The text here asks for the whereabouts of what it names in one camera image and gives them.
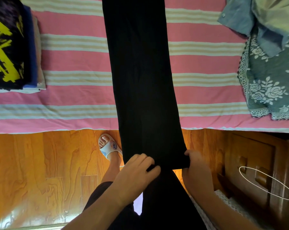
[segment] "striped bed sheet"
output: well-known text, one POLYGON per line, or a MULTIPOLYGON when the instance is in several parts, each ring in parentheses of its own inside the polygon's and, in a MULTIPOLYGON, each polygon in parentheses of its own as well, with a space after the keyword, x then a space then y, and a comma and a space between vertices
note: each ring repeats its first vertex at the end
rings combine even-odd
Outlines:
MULTIPOLYGON (((0 133, 118 129, 101 0, 22 2, 39 21, 47 90, 0 93, 0 133)), ((165 5, 182 128, 289 132, 289 120, 249 113, 237 78, 246 39, 217 22, 225 0, 165 5)))

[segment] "stack of folded clothes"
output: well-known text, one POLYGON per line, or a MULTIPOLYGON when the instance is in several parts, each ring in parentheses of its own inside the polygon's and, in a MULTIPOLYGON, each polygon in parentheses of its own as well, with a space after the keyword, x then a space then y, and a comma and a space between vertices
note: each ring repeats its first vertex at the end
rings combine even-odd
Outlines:
POLYGON ((0 92, 46 89, 37 19, 21 0, 0 0, 0 92))

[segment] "floral green fabric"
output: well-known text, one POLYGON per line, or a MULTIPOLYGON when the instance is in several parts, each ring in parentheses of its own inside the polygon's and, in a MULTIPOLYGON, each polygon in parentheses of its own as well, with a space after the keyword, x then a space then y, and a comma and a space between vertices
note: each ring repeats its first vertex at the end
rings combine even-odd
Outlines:
POLYGON ((289 119, 289 41, 282 52, 268 58, 255 30, 246 42, 238 78, 253 117, 271 113, 273 120, 289 119))

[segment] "slipper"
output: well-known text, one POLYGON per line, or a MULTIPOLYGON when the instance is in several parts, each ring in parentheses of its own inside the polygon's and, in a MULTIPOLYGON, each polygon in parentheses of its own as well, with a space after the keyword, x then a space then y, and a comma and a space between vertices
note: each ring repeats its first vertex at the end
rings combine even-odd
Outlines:
POLYGON ((117 143, 115 142, 115 140, 108 134, 102 134, 99 138, 99 141, 100 142, 100 139, 102 138, 102 136, 107 136, 109 138, 109 141, 107 144, 104 145, 103 148, 100 148, 100 151, 101 153, 107 158, 108 154, 110 154, 111 152, 114 152, 114 151, 118 151, 122 157, 123 157, 123 154, 122 154, 122 150, 119 148, 119 146, 117 145, 117 143))

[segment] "white cable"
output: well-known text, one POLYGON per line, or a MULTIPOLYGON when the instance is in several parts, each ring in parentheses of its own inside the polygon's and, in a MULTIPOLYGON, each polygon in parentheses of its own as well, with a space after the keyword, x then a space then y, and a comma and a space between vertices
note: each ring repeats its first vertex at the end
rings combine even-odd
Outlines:
MULTIPOLYGON (((252 169, 252 170, 256 170, 256 171, 259 171, 260 173, 262 173, 262 174, 265 174, 265 173, 263 173, 262 171, 260 171, 260 170, 257 170, 257 169, 254 169, 254 168, 250 168, 250 167, 246 167, 246 166, 240 166, 239 168, 238 168, 238 170, 239 170, 239 173, 241 174, 241 176, 244 178, 244 179, 246 179, 248 182, 250 182, 247 178, 245 178, 243 175, 242 175, 242 172, 240 171, 240 169, 241 168, 248 168, 248 169, 252 169)), ((281 183, 283 186, 285 186, 287 189, 289 189, 286 185, 284 185, 282 182, 280 182, 279 180, 277 180, 277 179, 275 179, 275 178, 273 178, 272 176, 269 176, 268 174, 265 174, 265 175, 267 175, 268 177, 270 177, 270 178, 272 178, 272 179, 274 179, 274 180, 276 180, 277 182, 279 182, 279 183, 281 183)), ((263 191, 265 191, 265 192, 267 192, 267 193, 269 193, 269 194, 271 194, 271 195, 274 195, 274 196, 277 196, 278 198, 282 198, 282 199, 285 199, 285 200, 288 200, 289 201, 289 199, 288 198, 284 198, 284 197, 281 197, 281 196, 278 196, 278 195, 275 195, 275 194, 273 194, 273 193, 270 193, 270 192, 268 192, 268 191, 266 191, 266 190, 264 190, 263 188, 261 188, 261 187, 259 187, 258 185, 255 185, 256 187, 258 187, 258 188, 260 188, 260 189, 262 189, 263 191)))

